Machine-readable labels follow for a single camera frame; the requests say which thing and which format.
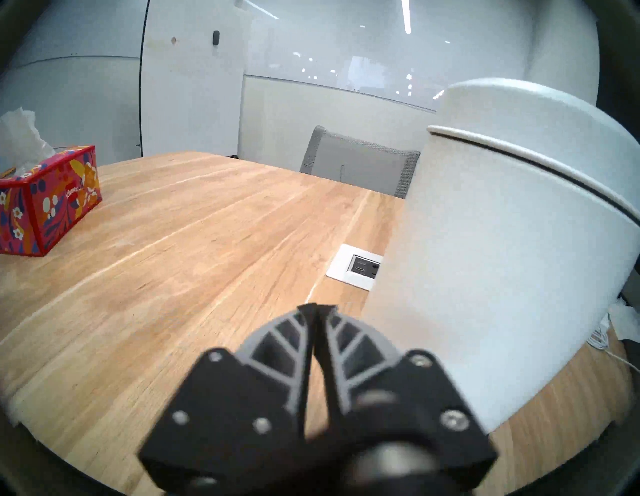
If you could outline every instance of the white cylindrical container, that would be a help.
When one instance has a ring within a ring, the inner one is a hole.
[[[363,320],[443,362],[494,430],[569,361],[640,252],[640,145],[571,95],[451,86]]]

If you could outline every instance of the kleenex logo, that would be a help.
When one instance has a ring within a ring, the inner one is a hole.
[[[68,198],[68,197],[70,197],[73,193],[75,193],[77,190],[78,190],[78,187],[77,187],[77,186],[76,186],[76,187],[74,187],[74,188],[71,188],[70,190],[68,190],[68,191],[65,193],[65,196]]]

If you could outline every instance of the tissue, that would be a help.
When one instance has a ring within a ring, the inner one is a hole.
[[[15,176],[27,173],[55,154],[40,138],[35,121],[35,112],[22,110],[22,107],[0,117],[0,155],[5,168],[15,167]]]
[[[609,317],[619,340],[630,339],[640,343],[640,315],[634,307],[613,303],[609,307]]]

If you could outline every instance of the wooden table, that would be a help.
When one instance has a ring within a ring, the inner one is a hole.
[[[71,464],[160,494],[135,454],[198,355],[235,349],[306,301],[359,316],[367,292],[326,278],[327,265],[341,243],[383,253],[403,200],[194,152],[99,176],[103,203],[45,258],[0,255],[0,385],[12,415]],[[314,363],[309,432],[326,422],[323,394]],[[501,457],[478,493],[557,467],[630,398],[627,368],[583,346],[492,434]]]

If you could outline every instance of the red tissue box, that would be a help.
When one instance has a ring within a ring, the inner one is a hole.
[[[43,257],[101,200],[94,146],[0,179],[0,253]]]

